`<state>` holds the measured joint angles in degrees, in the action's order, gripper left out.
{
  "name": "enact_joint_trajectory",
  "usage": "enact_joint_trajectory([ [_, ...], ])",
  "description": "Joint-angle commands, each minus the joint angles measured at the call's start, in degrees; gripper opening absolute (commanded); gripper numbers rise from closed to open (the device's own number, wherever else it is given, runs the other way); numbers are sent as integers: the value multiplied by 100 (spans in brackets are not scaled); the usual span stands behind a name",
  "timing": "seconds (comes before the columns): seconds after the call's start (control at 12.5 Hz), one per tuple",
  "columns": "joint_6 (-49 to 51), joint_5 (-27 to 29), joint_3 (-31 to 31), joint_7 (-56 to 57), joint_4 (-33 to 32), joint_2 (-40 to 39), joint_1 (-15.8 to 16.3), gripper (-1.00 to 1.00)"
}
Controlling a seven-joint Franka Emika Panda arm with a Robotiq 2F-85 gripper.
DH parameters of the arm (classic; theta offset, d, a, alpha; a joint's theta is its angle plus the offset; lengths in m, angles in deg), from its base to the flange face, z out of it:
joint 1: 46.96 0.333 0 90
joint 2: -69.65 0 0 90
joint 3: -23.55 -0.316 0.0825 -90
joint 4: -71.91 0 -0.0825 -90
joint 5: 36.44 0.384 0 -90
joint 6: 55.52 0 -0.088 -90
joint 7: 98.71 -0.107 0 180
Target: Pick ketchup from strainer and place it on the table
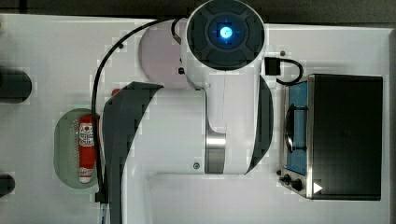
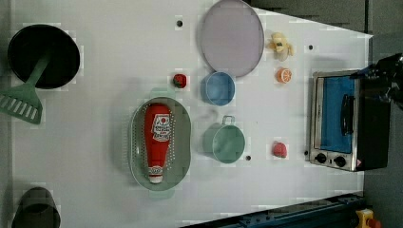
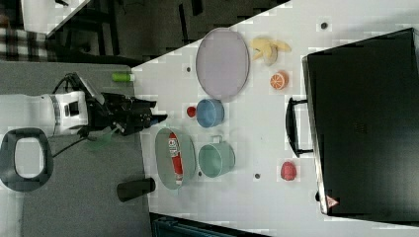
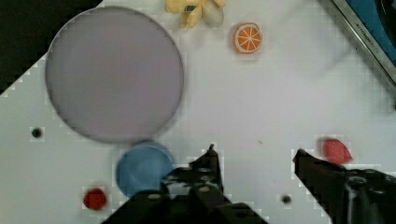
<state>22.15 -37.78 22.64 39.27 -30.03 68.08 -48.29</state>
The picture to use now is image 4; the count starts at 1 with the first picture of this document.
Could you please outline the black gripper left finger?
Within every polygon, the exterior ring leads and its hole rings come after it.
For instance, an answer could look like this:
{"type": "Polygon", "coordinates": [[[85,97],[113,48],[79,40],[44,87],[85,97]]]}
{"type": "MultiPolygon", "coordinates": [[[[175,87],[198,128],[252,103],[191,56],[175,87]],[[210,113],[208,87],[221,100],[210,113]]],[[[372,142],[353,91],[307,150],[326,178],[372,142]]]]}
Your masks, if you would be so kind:
{"type": "Polygon", "coordinates": [[[219,155],[210,146],[187,167],[162,178],[158,190],[142,190],[102,224],[268,224],[245,203],[223,192],[219,155]]]}

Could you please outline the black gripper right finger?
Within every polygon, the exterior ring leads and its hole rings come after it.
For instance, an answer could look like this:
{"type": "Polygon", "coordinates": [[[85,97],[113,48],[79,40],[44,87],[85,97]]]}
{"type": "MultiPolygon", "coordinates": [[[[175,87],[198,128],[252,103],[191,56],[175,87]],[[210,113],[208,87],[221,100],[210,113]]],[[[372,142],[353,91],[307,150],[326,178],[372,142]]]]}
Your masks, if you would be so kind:
{"type": "Polygon", "coordinates": [[[396,224],[396,182],[375,169],[347,169],[299,149],[294,173],[332,224],[396,224]]]}

